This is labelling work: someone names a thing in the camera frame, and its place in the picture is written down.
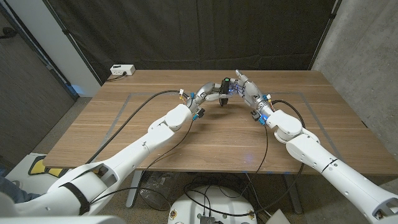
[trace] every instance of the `yellow object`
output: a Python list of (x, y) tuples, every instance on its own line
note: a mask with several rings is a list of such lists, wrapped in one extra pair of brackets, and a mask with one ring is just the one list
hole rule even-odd
[(44, 158), (45, 158), (45, 156), (36, 157), (27, 173), (29, 175), (51, 174), (54, 177), (59, 178), (68, 172), (68, 169), (46, 168), (43, 165)]
[(45, 172), (45, 166), (43, 165), (43, 160), (37, 161), (30, 170), (31, 174), (42, 174)]
[(54, 175), (56, 177), (59, 177), (61, 172), (62, 172), (62, 169), (60, 169), (60, 168), (53, 168), (53, 169), (49, 170), (49, 174)]

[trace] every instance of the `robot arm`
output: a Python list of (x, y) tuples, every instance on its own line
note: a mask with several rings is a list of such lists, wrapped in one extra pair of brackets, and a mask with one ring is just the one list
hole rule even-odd
[(196, 95), (189, 98), (187, 105), (178, 105), (153, 122), (143, 137), (105, 161), (85, 164), (67, 172), (46, 194), (29, 202), (15, 204), (14, 213), (21, 217), (97, 214), (113, 195), (93, 204), (90, 202), (117, 190), (136, 166), (167, 143), (193, 114), (196, 117), (203, 116), (205, 110), (199, 106), (206, 96), (216, 93), (219, 88), (220, 85), (215, 83), (203, 85)]
[(321, 173), (370, 223), (391, 221), (389, 218), (398, 217), (392, 217), (398, 214), (398, 195), (380, 188), (329, 153), (320, 145), (316, 135), (303, 128), (298, 119), (281, 110), (274, 111), (253, 82), (239, 70), (236, 74), (239, 80), (234, 80), (232, 89), (243, 89), (238, 90), (238, 94), (255, 109), (252, 115), (255, 117), (258, 114), (258, 118), (263, 119), (262, 124), (266, 123), (270, 128), (277, 126), (275, 137), (286, 144), (292, 157)]

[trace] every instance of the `wooden table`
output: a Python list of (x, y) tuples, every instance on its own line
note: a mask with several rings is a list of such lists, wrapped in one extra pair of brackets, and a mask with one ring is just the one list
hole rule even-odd
[[(398, 163), (373, 133), (342, 99), (326, 78), (316, 71), (243, 71), (264, 94), (286, 100), (302, 114), (308, 130), (321, 144), (362, 174), (396, 175)], [(131, 77), (107, 82), (69, 127), (44, 159), (49, 167), (76, 167), (84, 164), (127, 117), (148, 97), (164, 90), (196, 92), (206, 82), (221, 83), (235, 78), (234, 71), (138, 70)], [(107, 159), (147, 132), (149, 125), (182, 101), (178, 95), (160, 95), (136, 114), (120, 134), (99, 154)], [(287, 106), (276, 109), (295, 116)], [(238, 96), (221, 107), (218, 101), (202, 104), (204, 117), (194, 121), (190, 133), (179, 147), (154, 164), (151, 170), (200, 172), (255, 172), (266, 149), (265, 129), (255, 122)], [(175, 137), (152, 153), (138, 170), (169, 150), (185, 135), (184, 124)], [(260, 173), (297, 173), (300, 163), (268, 129), (269, 146)], [(315, 174), (306, 167), (306, 174)]]

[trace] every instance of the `electrical outlet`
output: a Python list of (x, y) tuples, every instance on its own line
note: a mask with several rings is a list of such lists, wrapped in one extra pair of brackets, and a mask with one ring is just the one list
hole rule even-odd
[(126, 75), (132, 75), (136, 71), (134, 65), (113, 65), (111, 67), (112, 75), (123, 75), (126, 72)]

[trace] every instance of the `gray wall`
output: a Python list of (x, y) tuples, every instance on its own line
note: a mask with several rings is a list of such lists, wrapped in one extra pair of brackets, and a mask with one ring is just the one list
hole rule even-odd
[(7, 0), (38, 43), (80, 96), (92, 97), (101, 88), (42, 0)]
[(398, 160), (398, 1), (344, 0), (312, 70)]

